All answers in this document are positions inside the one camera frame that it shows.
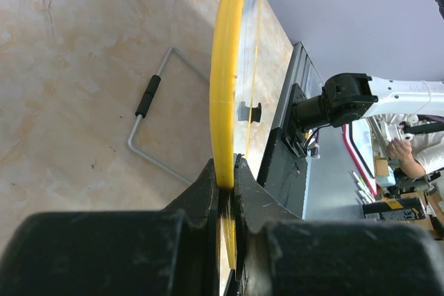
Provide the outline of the yellow framed whiteboard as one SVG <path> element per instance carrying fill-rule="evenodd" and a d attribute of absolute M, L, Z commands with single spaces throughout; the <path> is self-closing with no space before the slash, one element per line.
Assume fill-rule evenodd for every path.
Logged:
<path fill-rule="evenodd" d="M 228 265 L 237 269 L 234 168 L 249 153 L 262 0 L 220 0 L 210 71 L 210 133 Z"/>

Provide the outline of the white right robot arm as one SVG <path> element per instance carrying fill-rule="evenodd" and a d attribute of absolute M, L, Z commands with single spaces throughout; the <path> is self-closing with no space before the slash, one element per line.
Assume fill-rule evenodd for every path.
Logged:
<path fill-rule="evenodd" d="M 305 1 L 307 45 L 330 77 L 320 95 L 295 95 L 292 130 L 443 115 L 443 0 Z"/>

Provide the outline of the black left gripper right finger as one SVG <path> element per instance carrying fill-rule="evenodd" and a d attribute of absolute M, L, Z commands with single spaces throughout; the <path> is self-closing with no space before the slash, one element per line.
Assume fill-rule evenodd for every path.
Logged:
<path fill-rule="evenodd" d="M 442 295 L 443 253 L 402 223 L 309 222 L 234 163 L 240 295 Z"/>

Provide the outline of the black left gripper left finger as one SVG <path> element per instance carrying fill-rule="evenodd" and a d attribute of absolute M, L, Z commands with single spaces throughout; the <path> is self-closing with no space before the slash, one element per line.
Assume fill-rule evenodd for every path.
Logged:
<path fill-rule="evenodd" d="M 218 295 L 213 161 L 159 211 L 29 216 L 1 256 L 2 295 Z"/>

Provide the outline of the person forearm in background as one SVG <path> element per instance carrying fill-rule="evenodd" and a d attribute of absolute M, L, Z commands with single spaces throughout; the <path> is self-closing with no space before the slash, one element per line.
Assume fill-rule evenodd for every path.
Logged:
<path fill-rule="evenodd" d="M 388 156 L 400 163 L 402 172 L 410 178 L 419 178 L 426 174 L 424 168 L 413 158 L 409 141 L 394 139 L 386 147 Z"/>

